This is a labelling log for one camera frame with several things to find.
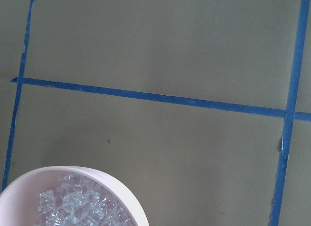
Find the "pile of clear ice cubes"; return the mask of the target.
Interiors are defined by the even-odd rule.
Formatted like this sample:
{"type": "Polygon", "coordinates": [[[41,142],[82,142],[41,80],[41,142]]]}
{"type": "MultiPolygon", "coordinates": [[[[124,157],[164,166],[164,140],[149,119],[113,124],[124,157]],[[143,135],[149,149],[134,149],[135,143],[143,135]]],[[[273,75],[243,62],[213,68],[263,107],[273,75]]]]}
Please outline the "pile of clear ice cubes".
{"type": "Polygon", "coordinates": [[[134,226],[130,213],[106,187],[78,173],[41,192],[37,226],[134,226]]]}

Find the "pink bowl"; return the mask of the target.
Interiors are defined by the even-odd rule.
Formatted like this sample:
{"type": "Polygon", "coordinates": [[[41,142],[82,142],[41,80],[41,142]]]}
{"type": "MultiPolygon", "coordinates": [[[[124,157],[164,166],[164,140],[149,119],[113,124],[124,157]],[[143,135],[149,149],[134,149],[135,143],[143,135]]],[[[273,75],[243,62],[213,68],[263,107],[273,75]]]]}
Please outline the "pink bowl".
{"type": "Polygon", "coordinates": [[[138,226],[149,224],[138,199],[122,182],[102,171],[78,166],[44,167],[18,177],[0,194],[0,224],[2,226],[34,225],[39,219],[38,195],[57,187],[61,177],[68,173],[81,174],[106,187],[125,205],[138,226]]]}

